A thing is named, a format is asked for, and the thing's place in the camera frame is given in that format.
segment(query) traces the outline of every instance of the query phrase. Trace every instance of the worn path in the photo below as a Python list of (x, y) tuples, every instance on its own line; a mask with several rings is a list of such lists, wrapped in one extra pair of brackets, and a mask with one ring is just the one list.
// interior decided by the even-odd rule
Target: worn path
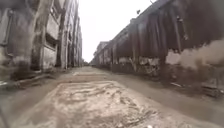
[(223, 109), (151, 87), (156, 84), (84, 67), (41, 86), (6, 93), (0, 97), (0, 106), (12, 128), (218, 128), (222, 125), (218, 117), (222, 117)]

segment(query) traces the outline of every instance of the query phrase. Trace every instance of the alley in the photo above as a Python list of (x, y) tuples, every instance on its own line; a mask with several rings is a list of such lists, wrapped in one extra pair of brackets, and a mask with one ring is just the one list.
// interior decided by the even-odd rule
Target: alley
[(0, 107), (10, 128), (223, 126), (223, 109), (151, 87), (156, 84), (136, 76), (83, 67), (40, 86), (1, 96)]

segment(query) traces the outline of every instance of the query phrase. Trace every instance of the debris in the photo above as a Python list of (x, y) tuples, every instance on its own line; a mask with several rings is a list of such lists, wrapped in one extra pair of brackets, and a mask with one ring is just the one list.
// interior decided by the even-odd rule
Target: debris
[(6, 85), (6, 84), (7, 84), (7, 82), (0, 81), (0, 86)]
[(148, 125), (147, 128), (153, 128), (151, 125)]
[(218, 88), (215, 88), (215, 87), (203, 86), (202, 89), (203, 89), (203, 92), (207, 96), (210, 96), (213, 98), (219, 98), (222, 94), (222, 92)]
[(178, 87), (182, 87), (180, 84), (177, 84), (177, 83), (170, 83), (170, 84), (178, 86)]

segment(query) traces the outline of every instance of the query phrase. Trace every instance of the concrete ground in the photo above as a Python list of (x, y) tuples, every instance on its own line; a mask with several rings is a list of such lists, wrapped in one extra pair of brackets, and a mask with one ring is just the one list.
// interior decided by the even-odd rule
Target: concrete ground
[(136, 76), (79, 68), (0, 95), (10, 128), (221, 128), (222, 104)]

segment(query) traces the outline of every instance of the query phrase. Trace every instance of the building wall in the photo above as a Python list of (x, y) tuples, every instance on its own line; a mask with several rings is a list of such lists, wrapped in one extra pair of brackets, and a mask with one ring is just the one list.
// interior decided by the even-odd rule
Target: building wall
[(58, 48), (58, 66), (62, 68), (78, 66), (81, 44), (81, 29), (78, 15), (78, 2), (67, 0), (60, 26), (60, 46)]
[(29, 70), (36, 9), (32, 2), (1, 1), (0, 80), (3, 70)]
[(109, 41), (101, 41), (97, 46), (95, 54), (98, 54), (101, 50), (103, 50), (107, 44), (109, 44)]
[(223, 4), (222, 0), (158, 0), (132, 19), (106, 48), (97, 50), (93, 62), (109, 65), (101, 51), (113, 49), (109, 57), (116, 68), (123, 66), (118, 60), (124, 59), (130, 60), (127, 66), (135, 72), (145, 68), (167, 77), (174, 69), (174, 76), (210, 75), (211, 67), (224, 66)]
[(77, 1), (1, 0), (0, 80), (11, 69), (11, 73), (18, 69), (45, 70), (56, 62), (63, 68), (74, 65), (74, 56), (80, 59), (82, 51), (77, 26)]

